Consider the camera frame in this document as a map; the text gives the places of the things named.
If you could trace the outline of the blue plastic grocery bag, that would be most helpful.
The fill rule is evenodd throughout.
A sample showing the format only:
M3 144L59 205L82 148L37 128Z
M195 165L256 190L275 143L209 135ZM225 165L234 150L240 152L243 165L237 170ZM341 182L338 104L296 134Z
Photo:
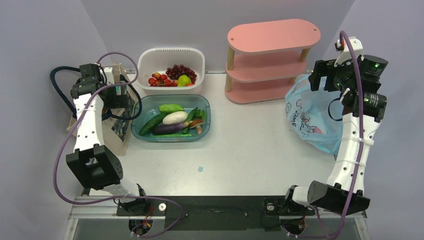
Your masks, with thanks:
M302 140L324 153L337 155L343 131L340 93L325 91L324 77L318 90L312 91L308 77L296 80L285 95L286 117Z

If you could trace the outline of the beige canvas tote bag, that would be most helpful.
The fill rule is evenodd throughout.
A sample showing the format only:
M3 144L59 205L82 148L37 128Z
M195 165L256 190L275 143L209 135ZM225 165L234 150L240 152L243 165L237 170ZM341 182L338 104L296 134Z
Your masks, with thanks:
M56 73L63 70L74 72L79 72L80 70L71 66L59 66L54 68L49 75L52 86L72 112L72 117L66 129L69 131L77 119L75 106L61 91L55 79ZM104 143L117 156L124 156L127 153L130 141L130 134L128 133L130 123L141 113L140 110L135 109L135 104L141 100L140 95L131 84L127 86L126 95L128 100L126 107L118 109L104 108L102 112Z

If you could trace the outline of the dark green cucumber from bag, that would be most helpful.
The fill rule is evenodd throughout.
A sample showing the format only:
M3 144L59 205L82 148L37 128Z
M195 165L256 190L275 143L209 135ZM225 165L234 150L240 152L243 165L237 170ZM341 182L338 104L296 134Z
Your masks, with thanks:
M152 117L149 121L147 121L144 126L140 129L139 135L144 136L148 134L154 127L159 126L163 119L168 115L168 113L161 112L154 117Z

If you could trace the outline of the purple eggplant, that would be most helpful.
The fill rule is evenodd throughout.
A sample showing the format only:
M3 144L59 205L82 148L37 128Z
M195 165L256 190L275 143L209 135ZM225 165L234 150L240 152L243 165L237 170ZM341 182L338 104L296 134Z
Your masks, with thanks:
M174 124L162 124L152 128L150 131L153 135L169 135L175 134L178 131L182 131L184 128L187 128L191 124L191 121L185 121L182 123Z

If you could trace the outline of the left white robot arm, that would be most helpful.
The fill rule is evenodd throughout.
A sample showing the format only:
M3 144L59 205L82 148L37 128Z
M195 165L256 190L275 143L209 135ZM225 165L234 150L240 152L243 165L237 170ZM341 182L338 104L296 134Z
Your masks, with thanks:
M70 94L75 105L76 143L72 153L66 155L66 164L86 189L102 190L118 197L117 204L134 215L150 211L143 188L124 178L119 158L105 145L103 136L104 116L112 120L107 127L119 140L124 141L134 115L134 104L125 84L127 78L120 69L111 67L105 71L99 64L79 66L81 78L73 85ZM108 86L98 95L92 95Z

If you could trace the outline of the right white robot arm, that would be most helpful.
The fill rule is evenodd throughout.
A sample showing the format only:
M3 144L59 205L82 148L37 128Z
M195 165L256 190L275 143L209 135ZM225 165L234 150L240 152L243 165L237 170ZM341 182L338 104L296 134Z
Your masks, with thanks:
M364 173L377 129L384 118L387 98L378 93L380 78L388 61L374 55L361 55L342 63L318 60L308 77L310 89L340 93L343 105L342 136L334 168L327 181L314 180L308 187L293 185L282 201L290 215L302 208L318 207L340 215L366 210L370 199L364 196Z

